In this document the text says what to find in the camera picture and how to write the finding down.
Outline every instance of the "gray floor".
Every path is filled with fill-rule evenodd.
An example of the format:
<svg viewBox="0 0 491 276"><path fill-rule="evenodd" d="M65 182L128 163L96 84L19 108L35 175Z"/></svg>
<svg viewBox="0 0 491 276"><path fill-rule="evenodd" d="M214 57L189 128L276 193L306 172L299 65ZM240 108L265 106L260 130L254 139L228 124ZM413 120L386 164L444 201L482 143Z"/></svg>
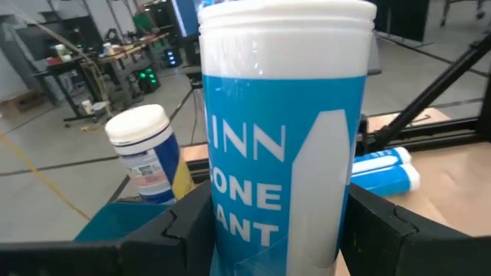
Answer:
<svg viewBox="0 0 491 276"><path fill-rule="evenodd" d="M446 28L441 30L434 44L423 47L425 51L455 59L468 43L478 37L486 27L482 22L488 22L489 16L476 23L473 3L467 4L468 18L456 20L451 14ZM451 12L459 10L458 5L454 5ZM378 44L383 73L367 80L363 105L363 112L367 115L402 110L448 66L386 41ZM487 71L488 66L489 60L478 64L477 68ZM176 72L160 73L165 76L161 79L162 87L147 95L144 103L161 104L171 114L190 89L186 77ZM481 98L485 83L485 78L466 73L434 104L441 106L441 111L452 118L475 116L479 103L462 105L458 102ZM205 141L203 115L199 109L201 103L199 98L197 100L198 108L195 108L193 97L190 97L172 122L182 145L191 143L195 110L199 112L193 142ZM1 119L0 131L6 133L37 167L115 155L102 127L89 133L81 132L80 127L91 125L90 122L74 123L72 128L64 128L62 118L70 115L67 106L53 108L45 104L13 120ZM31 173L2 176L23 169L26 167L17 155L0 143L0 242L72 239L86 223L79 214L70 210ZM107 202L125 177L116 159L51 169L44 174L88 215L94 215ZM130 183L120 196L135 194L136 189Z"/></svg>

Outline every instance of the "green shirt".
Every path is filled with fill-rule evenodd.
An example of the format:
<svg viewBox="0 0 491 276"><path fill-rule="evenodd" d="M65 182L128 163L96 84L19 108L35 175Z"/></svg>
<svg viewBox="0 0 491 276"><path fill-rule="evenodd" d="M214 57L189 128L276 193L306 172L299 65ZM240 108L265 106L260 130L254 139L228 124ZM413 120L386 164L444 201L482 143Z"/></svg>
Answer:
<svg viewBox="0 0 491 276"><path fill-rule="evenodd" d="M137 13L133 16L133 22L137 26L137 31L150 33L152 31L152 25L150 19L145 13Z"/></svg>

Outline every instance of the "blue and white tube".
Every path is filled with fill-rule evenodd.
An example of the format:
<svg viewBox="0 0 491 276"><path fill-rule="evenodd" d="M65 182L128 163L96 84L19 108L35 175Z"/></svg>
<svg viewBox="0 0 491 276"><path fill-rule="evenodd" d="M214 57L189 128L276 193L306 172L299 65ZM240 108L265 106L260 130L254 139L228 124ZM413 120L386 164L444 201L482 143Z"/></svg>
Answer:
<svg viewBox="0 0 491 276"><path fill-rule="evenodd" d="M411 164L402 164L354 174L351 182L377 196L395 196L420 187L420 174Z"/></svg>
<svg viewBox="0 0 491 276"><path fill-rule="evenodd" d="M403 147L381 150L376 153L369 153L364 156L354 158L352 174L368 172L376 169L387 168L390 166L408 164L411 162L411 155Z"/></svg>

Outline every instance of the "white label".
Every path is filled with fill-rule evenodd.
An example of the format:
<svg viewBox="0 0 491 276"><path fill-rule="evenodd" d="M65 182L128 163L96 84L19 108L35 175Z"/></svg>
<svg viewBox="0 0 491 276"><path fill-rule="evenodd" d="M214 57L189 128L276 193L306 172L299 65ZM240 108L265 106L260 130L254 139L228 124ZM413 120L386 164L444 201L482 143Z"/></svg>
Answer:
<svg viewBox="0 0 491 276"><path fill-rule="evenodd" d="M150 186L165 183L165 186L170 187L155 150L150 149L142 153L120 156L120 160L137 185Z"/></svg>

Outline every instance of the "white cap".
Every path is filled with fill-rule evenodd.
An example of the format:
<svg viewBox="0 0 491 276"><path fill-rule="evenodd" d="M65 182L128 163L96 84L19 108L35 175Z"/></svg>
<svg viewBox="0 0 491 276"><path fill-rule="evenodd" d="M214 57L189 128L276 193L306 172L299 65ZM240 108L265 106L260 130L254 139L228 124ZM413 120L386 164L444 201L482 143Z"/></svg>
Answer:
<svg viewBox="0 0 491 276"><path fill-rule="evenodd" d="M251 15L256 18L269 16L319 16L329 15L340 18L356 18L373 21L377 7L370 2L360 0L248 0L239 2L224 2L220 5L210 5L204 8L198 19L202 24L206 19Z"/></svg>
<svg viewBox="0 0 491 276"><path fill-rule="evenodd" d="M406 172L410 182L409 192L416 191L421 186L421 175L411 164L402 164L400 167Z"/></svg>
<svg viewBox="0 0 491 276"><path fill-rule="evenodd" d="M163 107L148 104L116 115L105 129L112 143L134 143L159 133L169 123Z"/></svg>
<svg viewBox="0 0 491 276"><path fill-rule="evenodd" d="M411 155L407 151L407 149L404 149L402 146L398 146L397 148L393 148L399 154L400 160L402 161L403 164L406 163L411 163Z"/></svg>

